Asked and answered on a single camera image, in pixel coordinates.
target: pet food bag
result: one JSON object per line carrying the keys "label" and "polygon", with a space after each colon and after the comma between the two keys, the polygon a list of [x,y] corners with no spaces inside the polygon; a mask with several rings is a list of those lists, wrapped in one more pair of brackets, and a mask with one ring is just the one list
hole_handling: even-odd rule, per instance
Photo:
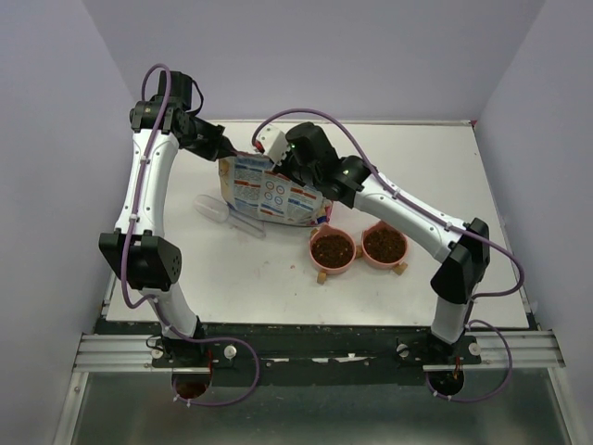
{"label": "pet food bag", "polygon": [[264,155],[219,159],[222,198],[247,216],[272,223],[313,226],[329,222],[332,201],[271,171]]}

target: black mounting bracket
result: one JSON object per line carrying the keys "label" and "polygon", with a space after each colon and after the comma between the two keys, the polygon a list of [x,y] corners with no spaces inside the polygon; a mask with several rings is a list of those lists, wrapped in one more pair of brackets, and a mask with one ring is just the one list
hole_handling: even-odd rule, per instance
{"label": "black mounting bracket", "polygon": [[[99,236],[99,250],[118,278],[125,235],[120,232]],[[132,289],[169,290],[182,272],[182,252],[160,236],[134,235],[128,252],[128,283]]]}
{"label": "black mounting bracket", "polygon": [[[466,226],[466,230],[489,238],[488,225],[478,218],[474,218],[472,223]],[[466,304],[472,297],[476,285],[484,278],[488,264],[490,247],[462,235],[436,271],[430,286],[440,298],[453,304]]]}
{"label": "black mounting bracket", "polygon": [[[287,324],[205,324],[205,338],[235,337],[247,341],[257,352],[260,385],[331,386],[399,384],[423,385],[426,364],[478,364],[469,352],[475,337],[463,336],[453,355],[435,356],[428,347],[429,328],[317,326]],[[212,384],[247,387],[253,381],[250,352],[228,342],[208,344],[206,353],[197,345],[166,339],[165,353],[153,360],[156,368],[211,366]],[[229,358],[225,349],[233,347]],[[202,380],[205,375],[197,376]]]}

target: metal frame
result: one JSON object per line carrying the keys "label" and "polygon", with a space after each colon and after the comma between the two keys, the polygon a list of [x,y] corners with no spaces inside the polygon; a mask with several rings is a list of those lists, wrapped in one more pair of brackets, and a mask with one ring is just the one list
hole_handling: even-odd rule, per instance
{"label": "metal frame", "polygon": [[[468,364],[467,370],[503,369],[507,354],[498,336],[491,332],[472,332],[480,347],[481,364]],[[560,368],[564,359],[556,337],[551,331],[506,331],[511,346],[514,368]],[[154,368],[151,349],[145,341],[149,336],[82,336],[74,362],[80,373],[189,373],[207,374],[208,368]],[[425,365],[424,371],[452,370],[449,365]]]}
{"label": "metal frame", "polygon": [[573,392],[568,382],[568,375],[565,368],[551,368],[548,369],[549,380],[552,384],[552,389],[556,401],[558,402],[558,409],[560,411],[568,439],[573,445],[590,445],[587,429],[585,428],[584,419],[580,415],[578,407],[574,402]]}
{"label": "metal frame", "polygon": [[84,391],[89,378],[89,373],[72,373],[68,393],[59,416],[54,445],[66,445],[74,439],[74,431],[81,412]]}

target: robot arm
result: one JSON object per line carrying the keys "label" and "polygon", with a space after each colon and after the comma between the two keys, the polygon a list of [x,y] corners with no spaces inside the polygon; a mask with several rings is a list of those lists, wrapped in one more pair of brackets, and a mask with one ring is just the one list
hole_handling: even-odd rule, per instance
{"label": "robot arm", "polygon": [[[144,180],[138,210],[131,230],[127,256],[127,281],[143,297],[158,299],[162,315],[187,337],[202,336],[201,323],[187,305],[178,280],[182,269],[181,251],[164,239],[163,213],[170,168],[180,148],[207,160],[234,155],[230,141],[222,135],[224,127],[212,125],[188,112],[191,106],[192,79],[179,71],[171,73],[170,98],[165,119],[157,131],[150,153],[144,159],[152,126],[161,107],[166,78],[161,72],[158,93],[140,101],[130,112],[133,134],[132,172],[125,202],[113,233],[99,237],[99,248],[111,269],[120,278],[126,234],[130,229],[136,183],[143,160]],[[154,307],[154,300],[148,299]],[[177,336],[162,325],[163,335]]]}
{"label": "robot arm", "polygon": [[401,190],[382,173],[380,177],[396,191],[387,192],[371,174],[361,158],[339,158],[323,130],[311,122],[301,123],[287,134],[268,126],[262,129],[257,143],[274,162],[274,170],[291,180],[320,190],[331,200],[352,209],[369,213],[416,241],[440,268],[431,280],[438,295],[431,332],[439,348],[449,349],[464,330],[474,288],[482,280],[489,264],[488,246],[435,223],[426,214],[413,209],[416,204],[437,219],[456,227],[465,227],[488,238],[485,222],[466,223],[433,209]]}

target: white enclosure wall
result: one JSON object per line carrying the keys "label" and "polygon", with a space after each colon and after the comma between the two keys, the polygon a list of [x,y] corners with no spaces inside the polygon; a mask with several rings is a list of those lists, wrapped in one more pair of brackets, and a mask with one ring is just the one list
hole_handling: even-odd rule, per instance
{"label": "white enclosure wall", "polygon": [[83,0],[134,96],[155,61],[208,118],[476,119],[543,0]]}
{"label": "white enclosure wall", "polygon": [[0,442],[47,444],[105,289],[132,98],[79,0],[5,0],[0,37]]}
{"label": "white enclosure wall", "polygon": [[477,125],[536,318],[593,438],[593,2],[548,0]]}

